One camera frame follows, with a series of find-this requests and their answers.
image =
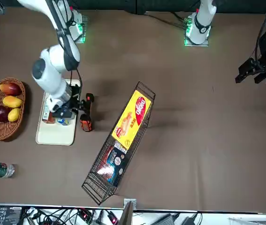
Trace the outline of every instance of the white tray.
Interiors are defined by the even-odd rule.
[[[78,80],[72,80],[72,85],[80,85]],[[43,101],[41,106],[41,112],[39,117],[39,123],[36,133],[36,142],[38,144],[50,144],[50,145],[71,145],[75,138],[76,129],[76,116],[73,120],[70,120],[69,125],[63,126],[59,123],[47,124],[42,121],[42,114],[44,109],[45,99],[49,97],[48,93],[44,92]]]

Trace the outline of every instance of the yellow mango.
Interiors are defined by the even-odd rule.
[[[12,109],[8,114],[8,120],[10,122],[15,122],[16,120],[18,120],[19,116],[20,116],[20,109],[19,108]]]
[[[6,96],[2,100],[3,104],[10,108],[18,108],[22,104],[22,100],[14,96]]]

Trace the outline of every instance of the yellow snack box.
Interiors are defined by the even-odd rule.
[[[131,146],[150,105],[151,101],[136,90],[118,120],[112,137],[127,150]]]

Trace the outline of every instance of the green led light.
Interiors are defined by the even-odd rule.
[[[83,26],[81,24],[76,24],[76,28],[77,28],[77,31],[79,32],[79,34],[83,33]]]
[[[186,29],[186,35],[188,37],[190,37],[191,31],[192,31],[192,24]]]

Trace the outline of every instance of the metal wire rack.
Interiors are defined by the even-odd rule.
[[[125,163],[125,167],[123,169],[121,177],[116,180],[115,176],[113,177],[113,171],[111,170],[110,165],[108,165],[105,161],[107,158],[107,152],[109,152],[109,149],[111,146],[115,145],[116,140],[112,137],[112,132],[117,125],[117,121],[120,119],[124,109],[126,108],[129,100],[131,99],[134,91],[137,90],[143,95],[145,95],[150,101],[151,104],[149,106],[149,109],[144,117],[144,120],[142,124],[139,127],[139,130],[130,146],[130,148],[127,151],[127,154],[125,154],[125,158],[123,162]],[[110,131],[110,134],[108,135],[104,145],[102,146],[101,150],[99,151],[99,154],[97,155],[85,181],[82,184],[82,188],[87,192],[87,194],[98,204],[100,205],[103,203],[107,198],[114,195],[117,186],[119,182],[121,181],[123,174],[125,173],[126,169],[128,168],[128,165],[133,158],[136,149],[138,145],[140,144],[140,141],[147,130],[149,119],[152,112],[152,106],[155,99],[156,94],[151,91],[148,87],[146,87],[143,83],[138,82],[137,86],[134,88],[130,98],[128,99],[127,103],[125,104],[124,108],[122,109],[122,112],[118,119],[116,120],[113,129]],[[99,174],[98,171],[105,171],[103,174]]]

